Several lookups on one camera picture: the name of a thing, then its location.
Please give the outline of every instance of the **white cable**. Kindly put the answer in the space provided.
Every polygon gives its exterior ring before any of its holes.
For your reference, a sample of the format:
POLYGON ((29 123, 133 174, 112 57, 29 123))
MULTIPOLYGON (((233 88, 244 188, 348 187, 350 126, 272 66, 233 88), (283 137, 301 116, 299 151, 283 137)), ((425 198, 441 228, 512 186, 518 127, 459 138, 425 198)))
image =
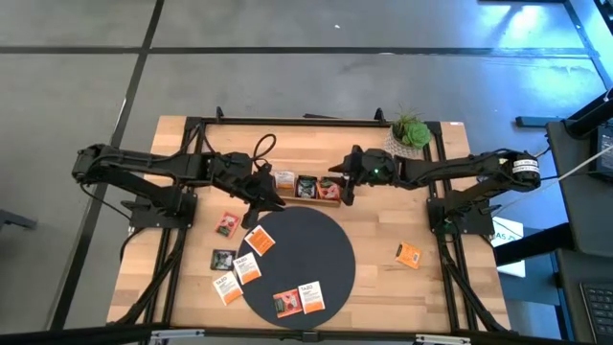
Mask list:
POLYGON ((492 217, 496 217, 496 216, 500 215, 500 213, 501 213, 501 212, 503 212, 504 210, 506 210, 507 208, 509 208, 509 207, 510 207, 510 206, 512 206, 513 204, 516 204, 516 203, 517 203, 517 202, 519 202, 519 201, 522 201, 522 200, 524 200, 524 199, 526 199, 526 198, 528 198, 528 197, 530 197, 530 196, 535 196, 535 195, 536 195, 537 193, 539 193, 539 192, 543 192, 544 190, 546 190, 546 189, 548 189, 549 187, 551 187, 551 186, 553 186, 553 185, 557 184, 559 181, 563 180, 564 178, 566 178, 566 177, 568 177, 568 176, 572 175, 572 174, 573 174, 573 173, 575 173, 577 170, 579 170, 579 169, 583 168, 583 167, 584 167, 585 165, 587 165, 589 162, 593 161, 594 159, 596 159, 596 158, 598 158, 598 157, 602 156, 603 154, 605 154, 605 153, 607 153, 607 152, 609 152, 609 151, 611 151, 611 150, 613 150, 613 145, 611 145, 610 147, 608 147, 608 148, 606 148, 606 149, 603 149, 602 151, 600 151, 600 152, 596 153, 595 155, 591 156, 590 158, 586 159, 586 160, 585 160, 583 163, 581 163, 581 164, 577 165, 576 167, 574 167, 574 168, 573 168, 572 170, 570 170, 569 172, 567 172, 567 173, 565 173, 564 175, 562 175, 562 176, 558 177, 558 178, 557 178, 557 180, 553 181, 552 183, 548 184, 547 186, 542 187, 542 188, 540 188, 540 189, 538 189, 538 190, 536 190, 536 191, 533 191, 532 193, 525 194, 525 195, 523 195, 523 196, 521 196, 521 197, 519 197, 519 198, 515 199, 514 201, 511 201, 510 203, 508 203, 508 204, 506 204, 505 206, 501 207, 501 208, 500 208, 500 209, 499 209, 499 210, 498 210, 496 213, 494 213, 494 214, 492 215, 492 217))
POLYGON ((613 91, 613 86, 606 92, 604 98, 602 99, 603 101, 609 102, 609 94, 611 93, 611 91, 613 91))

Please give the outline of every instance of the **computer keyboard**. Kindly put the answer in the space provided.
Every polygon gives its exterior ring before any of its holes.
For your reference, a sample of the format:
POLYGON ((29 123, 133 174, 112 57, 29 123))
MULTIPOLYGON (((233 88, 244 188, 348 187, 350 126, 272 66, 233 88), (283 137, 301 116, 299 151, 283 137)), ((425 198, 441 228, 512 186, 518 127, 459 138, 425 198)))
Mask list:
POLYGON ((597 344, 613 342, 613 284, 581 284, 597 344))

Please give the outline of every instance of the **orange tea packet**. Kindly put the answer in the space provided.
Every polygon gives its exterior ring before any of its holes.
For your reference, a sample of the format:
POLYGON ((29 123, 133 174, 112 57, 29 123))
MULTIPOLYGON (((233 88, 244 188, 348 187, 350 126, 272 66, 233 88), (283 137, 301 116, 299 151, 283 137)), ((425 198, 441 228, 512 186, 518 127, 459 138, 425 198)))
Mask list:
POLYGON ((256 226, 255 229, 247 234, 247 236, 245 236, 245 240, 260 256, 264 255, 264 253, 268 251, 273 244, 275 244, 275 240, 268 235, 261 225, 256 226))
POLYGON ((396 261, 411 268, 420 268, 421 250, 405 241, 398 246, 396 261))
POLYGON ((260 268, 256 262, 256 257, 249 252, 233 261, 234 269, 237 271, 240 283, 245 285, 256 278, 261 277, 260 268))
POLYGON ((221 278, 213 282, 213 286, 219 297, 221 297, 221 302, 223 302, 224 306, 227 306, 242 295, 242 289, 240 289, 233 272, 222 275, 221 278))
POLYGON ((322 311, 326 308, 319 282, 304 284, 298 287, 300 300, 303 302, 305 313, 322 311))

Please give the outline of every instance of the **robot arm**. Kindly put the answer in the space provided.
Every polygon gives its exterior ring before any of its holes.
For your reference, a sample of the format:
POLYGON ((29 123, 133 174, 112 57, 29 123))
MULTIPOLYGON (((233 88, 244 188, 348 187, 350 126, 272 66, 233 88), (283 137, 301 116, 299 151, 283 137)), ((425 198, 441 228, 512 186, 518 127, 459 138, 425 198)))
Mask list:
POLYGON ((353 146, 343 163, 330 172, 342 173, 337 182, 344 186, 341 198, 353 204, 353 189, 362 184, 391 185, 406 190, 425 187, 432 181, 484 176, 486 180, 465 191, 453 194, 449 209, 471 206, 485 199, 512 190, 529 192, 540 186, 538 162, 526 152, 499 149, 465 158, 427 162, 404 157, 392 157, 383 149, 362 150, 353 146))
POLYGON ((249 204, 242 222, 248 228, 259 212, 282 211, 285 205, 274 190, 271 166, 257 166, 255 172, 252 166, 253 159, 242 152, 162 156, 100 144, 79 151, 72 176, 79 184, 108 183, 138 196, 136 202, 123 202, 132 211, 131 226, 192 224, 196 198, 184 187, 214 186, 249 204), (171 177, 173 184, 160 187, 136 172, 171 177))

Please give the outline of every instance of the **potted plant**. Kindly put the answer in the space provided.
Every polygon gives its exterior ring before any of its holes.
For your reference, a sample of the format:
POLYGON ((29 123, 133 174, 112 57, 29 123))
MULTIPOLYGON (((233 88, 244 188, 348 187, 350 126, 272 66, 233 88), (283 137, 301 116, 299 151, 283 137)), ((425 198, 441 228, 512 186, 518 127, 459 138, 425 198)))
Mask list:
POLYGON ((420 120, 420 114, 415 109, 404 111, 401 107, 398 115, 399 119, 390 126, 385 150, 392 155, 417 157, 430 142, 430 129, 420 120))

